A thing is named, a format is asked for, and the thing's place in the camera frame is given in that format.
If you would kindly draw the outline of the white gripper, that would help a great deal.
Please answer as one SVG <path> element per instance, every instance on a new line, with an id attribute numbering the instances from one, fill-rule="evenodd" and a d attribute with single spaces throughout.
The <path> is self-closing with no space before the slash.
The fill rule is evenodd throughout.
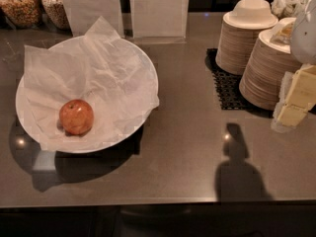
<path id="1" fill-rule="evenodd" d="M 316 105 L 316 0 L 310 0 L 296 20 L 281 19 L 270 42 L 290 44 L 291 54 L 305 63 L 295 73 L 286 72 L 281 80 L 271 128 L 285 133 L 294 130 Z"/>

